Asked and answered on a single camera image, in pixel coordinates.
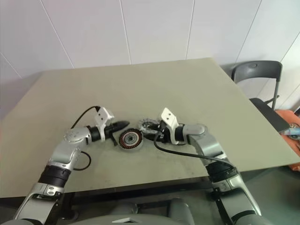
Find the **cable connector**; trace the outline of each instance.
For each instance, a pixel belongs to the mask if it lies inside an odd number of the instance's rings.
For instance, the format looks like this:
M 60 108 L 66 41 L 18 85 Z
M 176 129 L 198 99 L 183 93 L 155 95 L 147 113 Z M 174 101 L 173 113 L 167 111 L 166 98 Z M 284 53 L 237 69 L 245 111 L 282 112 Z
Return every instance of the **cable connector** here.
M 166 127 L 167 127 L 166 123 L 161 120 L 158 126 L 158 129 L 161 131 L 161 133 L 165 131 Z

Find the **white tiled wall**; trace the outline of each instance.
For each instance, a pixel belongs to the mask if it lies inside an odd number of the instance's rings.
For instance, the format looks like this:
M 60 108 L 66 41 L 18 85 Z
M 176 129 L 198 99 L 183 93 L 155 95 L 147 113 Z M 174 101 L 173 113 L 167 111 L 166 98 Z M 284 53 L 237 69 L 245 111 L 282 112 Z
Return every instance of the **white tiled wall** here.
M 278 108 L 300 104 L 299 0 L 0 0 L 2 117 L 36 74 L 213 57 L 284 65 Z M 243 81 L 248 97 L 271 98 L 268 79 Z

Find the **gray tabletop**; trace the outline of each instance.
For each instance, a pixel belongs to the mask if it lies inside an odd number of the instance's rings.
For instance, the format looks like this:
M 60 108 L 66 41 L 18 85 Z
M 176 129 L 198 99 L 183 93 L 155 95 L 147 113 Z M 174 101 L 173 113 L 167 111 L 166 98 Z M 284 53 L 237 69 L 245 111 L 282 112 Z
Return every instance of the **gray tabletop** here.
M 44 72 L 3 120 L 0 197 L 26 195 L 63 134 L 92 105 L 111 110 L 116 121 L 129 120 L 130 127 L 168 107 L 181 123 L 207 125 L 241 171 L 299 160 L 212 59 L 54 70 Z M 78 125 L 93 125 L 93 116 L 86 114 Z M 87 151 L 91 167 L 71 174 L 68 192 L 207 175 L 198 159 L 160 152 L 147 140 L 135 153 L 111 141 Z

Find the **chair backrest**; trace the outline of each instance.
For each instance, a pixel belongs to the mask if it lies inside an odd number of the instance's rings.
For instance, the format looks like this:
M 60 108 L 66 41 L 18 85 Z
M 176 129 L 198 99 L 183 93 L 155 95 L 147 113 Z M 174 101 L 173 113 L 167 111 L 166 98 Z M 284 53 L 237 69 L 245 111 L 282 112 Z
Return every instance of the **chair backrest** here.
M 279 82 L 281 70 L 282 64 L 277 61 L 251 61 L 237 65 L 231 78 L 235 83 L 256 77 L 275 78 Z

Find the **black cable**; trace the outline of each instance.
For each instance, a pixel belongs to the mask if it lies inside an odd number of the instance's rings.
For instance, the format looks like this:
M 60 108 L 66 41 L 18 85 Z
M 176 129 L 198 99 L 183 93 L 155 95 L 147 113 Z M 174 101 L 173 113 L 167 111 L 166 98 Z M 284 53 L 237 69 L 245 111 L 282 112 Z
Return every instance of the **black cable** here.
M 90 108 L 88 108 L 87 110 L 85 110 L 85 111 L 78 117 L 78 119 L 75 121 L 75 123 L 71 126 L 71 129 L 73 129 L 73 128 L 76 126 L 76 124 L 79 122 L 79 120 L 82 118 L 82 116 L 84 116 L 84 115 L 87 113 L 87 111 L 91 110 L 92 108 L 95 108 L 96 111 L 98 112 L 99 109 L 100 109 L 100 106 L 94 105 L 94 106 L 91 106 Z M 85 155 L 89 158 L 89 163 L 88 163 L 87 166 L 84 167 L 84 168 L 74 168 L 73 170 L 75 170 L 75 171 L 82 171 L 82 170 L 87 169 L 87 168 L 90 166 L 91 162 L 92 162 L 92 159 L 91 159 L 90 155 L 89 155 L 87 152 L 82 151 L 81 153 L 85 154 Z
M 221 162 L 221 163 L 224 163 L 224 164 L 228 164 L 231 168 L 235 168 L 235 166 L 233 164 L 231 164 L 230 162 L 228 162 L 226 160 L 223 160 L 223 159 L 219 159 L 219 158 L 215 158 L 215 157 L 209 157 L 209 156 L 199 156 L 199 155 L 196 155 L 196 154 L 190 154 L 190 153 L 179 152 L 179 151 L 172 151 L 172 150 L 168 150 L 168 149 L 164 149 L 162 147 L 159 147 L 156 141 L 157 141 L 158 136 L 161 135 L 161 134 L 162 134 L 161 131 L 157 132 L 157 134 L 154 137 L 154 141 L 153 141 L 155 147 L 157 149 L 161 150 L 161 151 L 164 151 L 164 152 L 167 152 L 167 153 L 172 153 L 172 154 L 175 154 L 175 155 L 189 156 L 189 157 L 194 157 L 194 158 L 204 158 L 204 159 L 208 159 L 208 160 L 214 160 L 214 161 L 218 161 L 218 162 Z
M 89 163 L 84 168 L 74 168 L 73 170 L 75 170 L 75 171 L 82 171 L 82 170 L 87 169 L 90 166 L 91 162 L 92 162 L 92 159 L 91 159 L 91 157 L 88 153 L 86 153 L 85 151 L 82 151 L 81 153 L 85 154 L 89 158 Z
M 80 117 L 78 117 L 78 119 L 75 121 L 75 123 L 71 126 L 71 129 L 73 129 L 73 128 L 76 126 L 76 124 L 79 122 L 79 120 L 82 118 L 82 116 L 84 116 L 84 115 L 87 113 L 87 111 L 91 110 L 92 108 L 95 108 L 96 111 L 98 112 L 99 109 L 100 109 L 100 106 L 94 105 L 94 106 L 91 106 L 90 108 L 88 108 L 87 110 L 85 110 L 85 111 L 80 115 Z

